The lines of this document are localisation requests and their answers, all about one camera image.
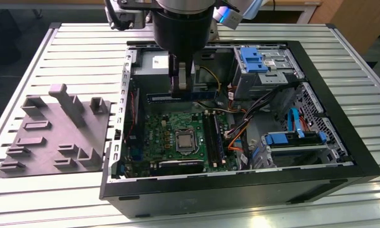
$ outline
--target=ram slot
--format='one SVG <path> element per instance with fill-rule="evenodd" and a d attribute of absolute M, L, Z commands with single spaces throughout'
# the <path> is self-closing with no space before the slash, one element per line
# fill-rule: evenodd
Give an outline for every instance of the ram slot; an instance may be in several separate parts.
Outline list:
<path fill-rule="evenodd" d="M 212 167 L 218 167 L 218 165 L 222 164 L 220 147 L 223 147 L 223 143 L 218 145 L 220 135 L 216 128 L 218 125 L 214 114 L 207 113 L 203 115 L 203 127 L 204 127 L 207 154 L 208 154 L 208 163 Z"/>

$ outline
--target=motherboard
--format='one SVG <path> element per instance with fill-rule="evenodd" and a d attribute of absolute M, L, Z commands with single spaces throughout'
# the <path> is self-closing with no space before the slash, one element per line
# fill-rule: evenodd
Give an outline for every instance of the motherboard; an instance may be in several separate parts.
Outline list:
<path fill-rule="evenodd" d="M 171 113 L 146 117 L 143 149 L 132 149 L 135 177 L 236 170 L 223 141 L 224 113 Z"/>

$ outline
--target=green motherboard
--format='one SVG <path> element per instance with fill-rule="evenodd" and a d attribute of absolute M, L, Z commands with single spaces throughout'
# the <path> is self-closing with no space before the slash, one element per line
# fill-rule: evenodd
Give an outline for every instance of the green motherboard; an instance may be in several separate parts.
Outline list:
<path fill-rule="evenodd" d="M 218 129 L 220 136 L 228 130 L 226 114 L 216 114 Z M 172 113 L 152 114 L 146 118 L 144 147 L 142 161 L 132 163 L 136 177 L 148 177 L 150 165 L 158 161 L 170 160 L 203 160 L 203 172 L 232 171 L 236 170 L 235 153 L 227 151 L 226 163 L 212 165 L 208 161 L 208 147 L 204 135 L 203 113 Z"/>

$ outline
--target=yellow wire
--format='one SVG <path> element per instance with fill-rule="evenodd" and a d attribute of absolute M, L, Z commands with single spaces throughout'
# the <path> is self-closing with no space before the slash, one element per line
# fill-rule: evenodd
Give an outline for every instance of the yellow wire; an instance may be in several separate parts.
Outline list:
<path fill-rule="evenodd" d="M 208 73 L 215 77 L 216 79 L 216 82 L 218 82 L 218 93 L 220 94 L 220 91 L 222 91 L 222 83 L 220 83 L 220 80 L 218 79 L 218 76 L 214 74 L 214 72 L 204 66 L 200 66 L 200 68 L 203 68 L 204 70 L 208 71 Z"/>

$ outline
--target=open computer tower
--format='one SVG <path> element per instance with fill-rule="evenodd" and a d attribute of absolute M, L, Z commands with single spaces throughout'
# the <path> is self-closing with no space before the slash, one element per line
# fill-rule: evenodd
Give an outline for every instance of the open computer tower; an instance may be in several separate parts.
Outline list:
<path fill-rule="evenodd" d="M 311 202 L 380 176 L 298 41 L 208 43 L 180 98 L 167 64 L 128 43 L 100 192 L 127 217 Z"/>

